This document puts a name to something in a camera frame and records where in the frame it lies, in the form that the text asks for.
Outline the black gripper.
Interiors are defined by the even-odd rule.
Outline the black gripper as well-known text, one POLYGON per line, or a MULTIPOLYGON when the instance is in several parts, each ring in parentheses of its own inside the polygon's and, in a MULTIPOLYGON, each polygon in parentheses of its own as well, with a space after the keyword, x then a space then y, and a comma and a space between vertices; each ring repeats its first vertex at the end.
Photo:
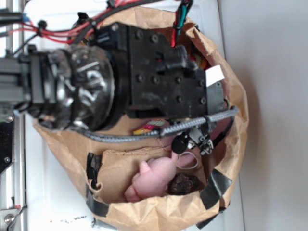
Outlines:
POLYGON ((163 34, 116 22, 96 32, 95 45, 107 52, 114 70, 115 113, 194 118, 223 111, 221 84, 208 86, 185 47, 171 47, 163 34))

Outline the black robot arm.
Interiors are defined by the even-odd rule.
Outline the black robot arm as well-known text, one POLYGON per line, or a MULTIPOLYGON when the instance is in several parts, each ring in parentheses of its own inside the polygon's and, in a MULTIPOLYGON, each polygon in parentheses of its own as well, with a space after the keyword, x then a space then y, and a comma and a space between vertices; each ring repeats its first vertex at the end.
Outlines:
POLYGON ((222 112, 224 93, 184 46, 154 30, 114 23, 88 46, 0 61, 0 117, 26 111, 52 130, 108 130, 130 118, 195 118, 222 112))

